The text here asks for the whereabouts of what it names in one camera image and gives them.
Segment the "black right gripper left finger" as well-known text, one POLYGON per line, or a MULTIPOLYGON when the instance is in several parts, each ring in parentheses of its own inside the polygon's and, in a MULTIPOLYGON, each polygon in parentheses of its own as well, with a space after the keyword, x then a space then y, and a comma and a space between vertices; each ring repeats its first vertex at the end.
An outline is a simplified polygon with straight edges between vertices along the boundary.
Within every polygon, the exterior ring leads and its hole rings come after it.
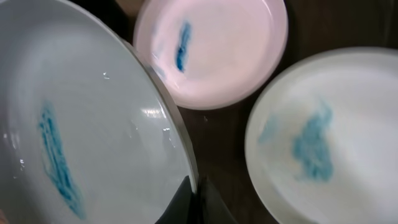
POLYGON ((196 222, 195 194, 192 192, 190 178, 186 176, 155 224, 195 224, 196 222))

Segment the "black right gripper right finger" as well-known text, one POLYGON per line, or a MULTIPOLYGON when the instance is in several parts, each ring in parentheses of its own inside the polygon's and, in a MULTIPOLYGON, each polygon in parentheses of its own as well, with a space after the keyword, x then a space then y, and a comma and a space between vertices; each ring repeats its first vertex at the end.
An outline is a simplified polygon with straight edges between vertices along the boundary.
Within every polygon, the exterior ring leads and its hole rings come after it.
POLYGON ((200 223, 238 224, 221 198, 220 193, 207 177, 200 182, 198 200, 200 223))

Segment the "pale green plate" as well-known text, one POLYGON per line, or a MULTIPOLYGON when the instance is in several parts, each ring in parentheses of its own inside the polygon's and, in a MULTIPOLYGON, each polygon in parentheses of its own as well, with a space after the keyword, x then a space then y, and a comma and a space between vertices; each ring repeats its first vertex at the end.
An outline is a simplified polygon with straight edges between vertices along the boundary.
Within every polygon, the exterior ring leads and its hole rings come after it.
POLYGON ((1 2, 1 218, 155 223, 197 191, 187 130, 136 51, 70 1, 1 2))

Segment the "white plate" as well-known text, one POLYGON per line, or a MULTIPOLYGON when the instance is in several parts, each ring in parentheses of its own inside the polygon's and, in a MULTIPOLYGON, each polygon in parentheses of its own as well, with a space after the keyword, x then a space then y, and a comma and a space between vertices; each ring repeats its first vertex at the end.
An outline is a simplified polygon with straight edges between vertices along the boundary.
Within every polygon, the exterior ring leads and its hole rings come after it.
POLYGON ((245 156, 279 223, 396 223, 397 51, 331 50, 283 71, 251 111, 245 156))

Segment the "pink plate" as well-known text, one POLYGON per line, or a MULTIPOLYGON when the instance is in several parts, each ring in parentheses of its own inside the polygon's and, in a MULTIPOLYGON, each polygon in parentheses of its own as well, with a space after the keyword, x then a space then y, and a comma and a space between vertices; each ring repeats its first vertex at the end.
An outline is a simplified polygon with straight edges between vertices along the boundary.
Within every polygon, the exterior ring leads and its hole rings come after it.
POLYGON ((133 45, 178 106, 213 110, 270 78, 288 29, 283 0, 149 0, 133 45))

